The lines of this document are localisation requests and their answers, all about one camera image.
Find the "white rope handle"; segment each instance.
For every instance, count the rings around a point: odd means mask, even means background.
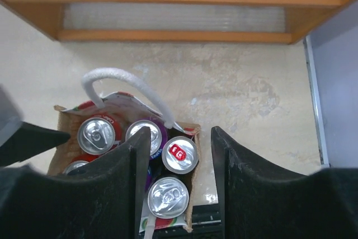
[[[144,239],[152,239],[154,230],[156,229],[156,217],[152,213],[149,213],[147,219],[147,226],[145,227]]]
[[[156,106],[163,114],[164,125],[166,128],[171,129],[175,124],[175,119],[170,108],[163,102],[163,100],[152,90],[144,81],[137,76],[118,68],[97,68],[82,77],[81,84],[91,101],[100,109],[105,107],[102,99],[98,96],[93,83],[99,79],[114,78],[126,82],[129,85],[140,91],[150,102]]]

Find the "pull tab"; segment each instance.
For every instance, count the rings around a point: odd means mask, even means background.
[[[104,149],[107,145],[104,121],[90,123],[83,130],[84,137],[96,148]]]
[[[181,192],[178,188],[171,189],[163,195],[162,202],[164,204],[170,204],[181,199]]]
[[[173,155],[178,161],[184,161],[186,158],[186,152],[179,147],[177,144],[172,145],[169,152]]]

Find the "can lid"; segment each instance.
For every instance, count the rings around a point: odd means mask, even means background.
[[[195,143],[186,137],[174,137],[163,147],[162,159],[165,167],[176,174],[191,172],[199,157]]]
[[[158,218],[175,218],[184,213],[189,203],[187,187],[175,177],[156,181],[148,193],[149,210]]]
[[[115,131],[107,120],[90,118],[79,128],[77,139],[85,152],[99,155],[109,151],[114,145]]]
[[[139,120],[129,126],[125,139],[127,140],[136,132],[139,131],[142,127],[149,127],[150,128],[150,155],[155,154],[159,148],[161,147],[162,143],[162,132],[157,124],[150,120]]]
[[[87,161],[75,161],[73,163],[71,163],[69,166],[66,167],[66,169],[63,171],[63,173],[65,175],[67,175],[68,173],[70,173],[71,171],[80,168],[81,166],[84,166],[88,164]]]

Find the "white floor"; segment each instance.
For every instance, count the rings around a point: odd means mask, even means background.
[[[210,149],[215,125],[284,168],[303,174],[320,168],[302,44],[60,44],[4,8],[0,18],[0,83],[29,123],[55,129],[53,106],[86,101],[79,80],[97,67],[133,72],[167,101],[178,121],[199,123],[204,153],[195,204],[217,202]],[[116,81],[97,89],[142,98]],[[45,172],[53,153],[29,161]]]

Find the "aluminum can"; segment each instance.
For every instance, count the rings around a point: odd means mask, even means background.
[[[176,174],[191,172],[199,161],[197,146],[186,137],[174,137],[163,147],[162,160],[165,167]]]
[[[77,141],[88,154],[102,155],[121,142],[121,125],[107,114],[97,114],[79,127]]]
[[[150,159],[158,158],[163,146],[168,141],[168,133],[164,124],[159,120],[139,120],[128,127],[125,139],[127,140],[142,127],[150,127]]]
[[[68,173],[70,173],[71,171],[80,168],[81,166],[84,166],[86,164],[88,164],[89,162],[87,161],[75,161],[72,162],[69,166],[66,167],[66,169],[63,171],[63,173],[65,175],[67,175]]]
[[[175,177],[157,180],[148,192],[148,207],[157,218],[175,218],[184,213],[189,203],[189,192]]]

